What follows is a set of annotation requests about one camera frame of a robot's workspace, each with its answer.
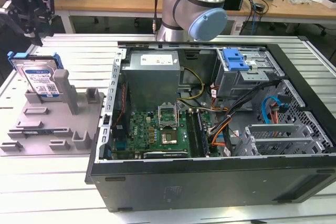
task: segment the desk leg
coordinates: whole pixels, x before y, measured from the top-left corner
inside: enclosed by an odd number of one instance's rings
[[[286,34],[292,34],[295,32],[296,28],[298,28],[297,23],[288,23],[286,28]]]
[[[65,32],[67,34],[75,34],[75,27],[74,27],[74,23],[72,22],[72,19],[70,17],[70,13],[67,10],[62,10],[62,11],[58,11],[57,15],[59,15],[62,19],[62,23],[65,29]]]
[[[109,17],[104,17],[104,28],[105,28],[105,31],[110,29],[110,19],[109,19]]]
[[[236,17],[233,22],[233,27],[231,29],[231,35],[239,35],[240,31],[242,30],[241,28],[243,27],[245,17]]]

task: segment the slotted metal worktable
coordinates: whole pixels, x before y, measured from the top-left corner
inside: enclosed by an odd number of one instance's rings
[[[148,35],[55,35],[31,54],[59,53],[78,92],[98,87],[107,94],[117,41],[153,41]],[[297,37],[220,36],[216,42],[274,43],[336,117],[336,69],[311,43]],[[26,102],[27,83],[12,72],[0,88],[0,142]],[[0,157],[1,223],[336,223],[336,184],[301,204],[149,212],[106,210],[94,185],[84,182],[89,157]]]

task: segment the wooden desk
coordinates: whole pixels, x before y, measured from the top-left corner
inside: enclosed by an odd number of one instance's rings
[[[264,4],[261,0],[254,0],[256,3]],[[285,23],[316,23],[336,24],[336,10],[329,9],[321,3],[293,5],[289,0],[266,0],[269,5],[268,12],[261,21],[285,22]],[[243,2],[244,10],[250,10],[248,0]]]
[[[269,11],[263,16],[265,22],[336,24],[336,10],[320,3],[293,5],[288,0],[266,1]],[[66,33],[75,33],[71,16],[103,17],[153,17],[154,0],[55,0],[56,13],[61,16]],[[162,0],[157,5],[161,17]],[[250,4],[244,0],[240,11],[227,11],[228,19],[234,21],[232,35],[239,35],[250,13]]]
[[[55,0],[56,14],[61,16],[66,33],[75,33],[71,16],[153,17],[154,0]],[[161,17],[162,0],[157,5]],[[233,20],[232,35],[238,35],[249,10],[227,11]]]

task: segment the ram slot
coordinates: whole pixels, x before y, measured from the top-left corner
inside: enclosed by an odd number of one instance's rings
[[[194,129],[194,120],[193,115],[189,113],[188,111],[185,112],[186,115],[186,124],[187,124],[187,130],[188,130],[188,138],[189,138],[189,145],[190,145],[190,153],[192,157],[199,157],[199,148],[197,143],[197,137],[195,134]]]
[[[194,119],[194,132],[197,139],[197,146],[198,146],[198,156],[205,157],[208,154],[208,144],[205,137],[205,132],[202,126],[201,115],[199,112],[193,113]]]

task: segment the motherboard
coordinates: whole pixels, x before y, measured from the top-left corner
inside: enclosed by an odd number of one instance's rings
[[[176,126],[161,125],[175,119],[178,121]],[[209,154],[207,129],[211,126],[207,111],[178,111],[174,115],[174,111],[166,110],[161,111],[160,120],[158,111],[133,111],[130,134],[126,141],[113,141],[112,153],[117,159],[166,157],[168,153],[191,157],[198,155],[197,152],[200,156],[206,156]]]

